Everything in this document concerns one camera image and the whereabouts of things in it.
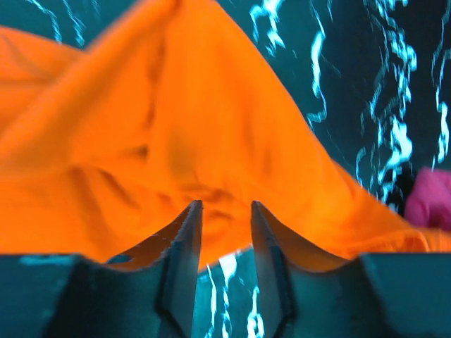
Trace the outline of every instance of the orange fabric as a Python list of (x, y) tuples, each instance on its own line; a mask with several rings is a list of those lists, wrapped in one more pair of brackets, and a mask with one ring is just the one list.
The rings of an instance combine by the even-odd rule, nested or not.
[(86, 52), (0, 29), (0, 251), (98, 261), (204, 201), (200, 267), (251, 242), (263, 202), (333, 254), (449, 251), (325, 152), (212, 0), (143, 0)]

